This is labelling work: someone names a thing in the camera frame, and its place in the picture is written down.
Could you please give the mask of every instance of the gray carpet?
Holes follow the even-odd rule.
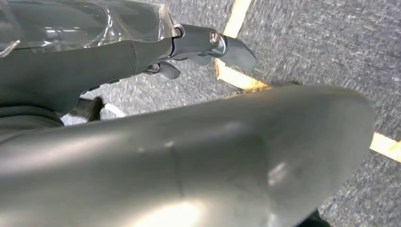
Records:
[[[223,31],[233,0],[153,0],[177,23]],[[254,0],[239,37],[255,51],[250,75],[264,82],[298,81],[366,94],[377,130],[401,140],[401,4],[396,0]],[[236,91],[216,81],[214,64],[178,62],[179,79],[140,75],[88,93],[129,114],[205,102]],[[68,124],[76,119],[65,118]],[[399,227],[401,164],[372,151],[319,208],[333,227]]]

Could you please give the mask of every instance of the silver bolt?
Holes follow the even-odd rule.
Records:
[[[210,32],[210,42],[212,44],[214,44],[214,45],[218,44],[219,39],[220,39],[220,35],[215,30]]]

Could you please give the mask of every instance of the black shoe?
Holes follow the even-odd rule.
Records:
[[[316,210],[308,219],[297,227],[330,227],[330,225],[320,217],[319,212]]]

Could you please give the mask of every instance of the yellow floor line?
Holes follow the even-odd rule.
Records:
[[[246,12],[252,0],[236,0],[231,11],[231,16],[224,30],[224,35],[236,38],[244,22]],[[229,68],[219,59],[216,59],[217,78],[244,90],[267,87],[252,77]],[[401,141],[396,142],[379,133],[375,133],[370,148],[382,155],[401,162]]]
[[[384,135],[375,133],[370,148],[382,155],[401,162],[401,141],[397,142]]]
[[[224,29],[224,35],[232,38],[237,37],[238,32],[242,27],[242,23],[244,22],[246,12],[248,11],[251,1],[252,0],[235,1],[231,11],[231,16],[228,19],[226,28]],[[267,84],[264,84],[252,77],[249,77],[243,73],[229,68],[224,62],[220,61],[219,59],[216,59],[216,74],[217,79],[223,80],[243,90],[268,86]]]

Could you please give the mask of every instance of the yellow tape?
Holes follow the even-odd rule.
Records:
[[[396,142],[384,135],[375,133],[370,148],[382,155],[401,162],[401,141]]]
[[[228,19],[226,28],[224,29],[224,35],[232,38],[237,37],[250,4],[251,0],[235,1],[233,9],[231,11],[231,16]],[[216,59],[216,74],[217,79],[223,80],[243,90],[250,90],[254,88],[262,88],[268,86],[267,84],[264,84],[252,77],[249,77],[243,73],[229,68],[224,62],[220,61],[219,59]]]

